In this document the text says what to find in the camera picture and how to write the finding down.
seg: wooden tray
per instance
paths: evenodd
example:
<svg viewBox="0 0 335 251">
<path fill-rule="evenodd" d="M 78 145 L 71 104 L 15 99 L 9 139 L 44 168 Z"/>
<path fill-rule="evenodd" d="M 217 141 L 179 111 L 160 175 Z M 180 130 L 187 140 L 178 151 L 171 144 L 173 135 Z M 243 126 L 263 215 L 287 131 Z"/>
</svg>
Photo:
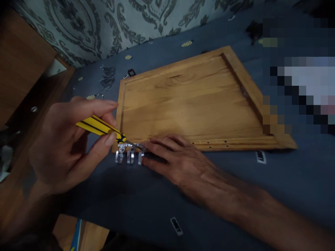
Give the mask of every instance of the wooden tray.
<svg viewBox="0 0 335 251">
<path fill-rule="evenodd" d="M 297 148 L 289 134 L 263 133 L 262 93 L 230 46 L 123 79 L 118 102 L 134 143 L 175 133 L 202 151 Z"/>
</svg>

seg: screwdriver shaft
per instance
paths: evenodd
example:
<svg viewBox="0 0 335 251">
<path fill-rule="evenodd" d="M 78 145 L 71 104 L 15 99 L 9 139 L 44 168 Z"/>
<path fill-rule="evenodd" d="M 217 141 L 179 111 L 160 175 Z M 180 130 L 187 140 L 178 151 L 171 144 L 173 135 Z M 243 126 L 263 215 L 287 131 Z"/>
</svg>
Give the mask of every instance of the screwdriver shaft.
<svg viewBox="0 0 335 251">
<path fill-rule="evenodd" d="M 144 149 L 142 149 L 141 147 L 139 147 L 139 146 L 137 146 L 137 145 L 131 143 L 131 142 L 128 141 L 128 140 L 125 140 L 125 142 L 128 143 L 128 144 L 130 144 L 130 145 L 132 145 L 133 147 L 135 147 L 135 148 L 137 148 L 137 149 L 140 149 L 141 151 L 144 151 Z"/>
</svg>

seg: pixelated area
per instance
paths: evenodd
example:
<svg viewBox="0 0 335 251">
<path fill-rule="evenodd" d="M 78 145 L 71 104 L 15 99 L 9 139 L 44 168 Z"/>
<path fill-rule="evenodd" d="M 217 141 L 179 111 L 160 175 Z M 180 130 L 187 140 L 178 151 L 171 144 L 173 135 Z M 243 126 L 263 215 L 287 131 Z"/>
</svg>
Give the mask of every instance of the pixelated area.
<svg viewBox="0 0 335 251">
<path fill-rule="evenodd" d="M 291 22 L 294 29 L 285 29 L 285 22 Z M 264 133 L 335 133 L 335 54 L 331 55 L 327 39 L 327 20 L 312 22 L 307 30 L 308 25 L 297 27 L 292 20 L 263 19 L 263 49 L 270 63 L 264 64 L 265 75 L 285 102 L 278 112 L 280 98 L 272 102 L 271 94 L 270 102 L 264 96 Z"/>
</svg>

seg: screwdriver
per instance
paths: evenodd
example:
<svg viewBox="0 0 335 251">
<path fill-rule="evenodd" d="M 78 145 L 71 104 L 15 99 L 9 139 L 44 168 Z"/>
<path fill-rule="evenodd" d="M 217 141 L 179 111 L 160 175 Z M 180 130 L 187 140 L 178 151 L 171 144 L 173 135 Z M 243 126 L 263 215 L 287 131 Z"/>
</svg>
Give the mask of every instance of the screwdriver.
<svg viewBox="0 0 335 251">
<path fill-rule="evenodd" d="M 90 131 L 99 136 L 110 134 L 112 133 L 112 131 L 114 131 L 117 134 L 116 142 L 118 142 L 118 144 L 128 143 L 131 146 L 141 151 L 145 151 L 145 149 L 127 140 L 127 137 L 124 134 L 122 134 L 118 129 L 112 127 L 110 124 L 107 124 L 105 121 L 103 121 L 102 119 L 100 119 L 99 117 L 95 115 L 76 123 L 76 126 L 83 128 L 87 131 Z"/>
</svg>

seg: black stripe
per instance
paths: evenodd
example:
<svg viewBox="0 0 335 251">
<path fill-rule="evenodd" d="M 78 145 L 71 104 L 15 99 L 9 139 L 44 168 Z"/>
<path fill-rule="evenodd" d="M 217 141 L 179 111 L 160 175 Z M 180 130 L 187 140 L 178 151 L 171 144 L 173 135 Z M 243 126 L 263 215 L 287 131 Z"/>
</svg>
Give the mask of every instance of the black stripe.
<svg viewBox="0 0 335 251">
<path fill-rule="evenodd" d="M 98 128 L 96 128 L 96 127 L 94 127 L 94 126 L 92 126 L 92 125 L 90 125 L 90 124 L 88 124 L 88 123 L 86 123 L 86 122 L 84 122 L 84 121 L 81 121 L 81 122 L 84 123 L 85 125 L 88 125 L 88 126 L 91 127 L 91 128 L 94 128 L 94 129 L 96 129 L 96 130 L 98 130 L 98 131 L 100 131 L 100 132 L 106 134 L 104 131 L 102 131 L 102 130 L 100 130 L 100 129 L 98 129 Z"/>
<path fill-rule="evenodd" d="M 94 117 L 91 117 L 92 119 L 94 119 L 95 121 L 97 121 L 97 122 L 99 122 L 100 124 L 102 124 L 99 120 L 97 120 L 97 119 L 95 119 Z M 105 124 L 103 124 L 104 126 L 106 126 L 106 127 L 108 127 L 108 128 L 110 128 L 110 129 L 112 129 L 114 132 L 116 132 L 117 134 L 119 134 L 116 130 L 114 130 L 114 128 L 111 126 L 111 125 L 105 125 Z"/>
</svg>

